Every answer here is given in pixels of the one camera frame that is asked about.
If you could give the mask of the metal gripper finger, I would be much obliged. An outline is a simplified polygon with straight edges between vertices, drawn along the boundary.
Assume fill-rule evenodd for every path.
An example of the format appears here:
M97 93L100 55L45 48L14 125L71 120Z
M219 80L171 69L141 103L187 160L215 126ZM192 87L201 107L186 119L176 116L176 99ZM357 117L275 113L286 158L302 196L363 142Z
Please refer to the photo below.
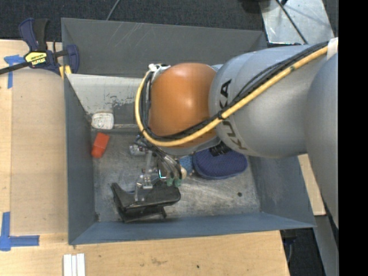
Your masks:
M136 181L134 198L136 202L142 202L145 200L147 194L153 189L151 177L140 176Z

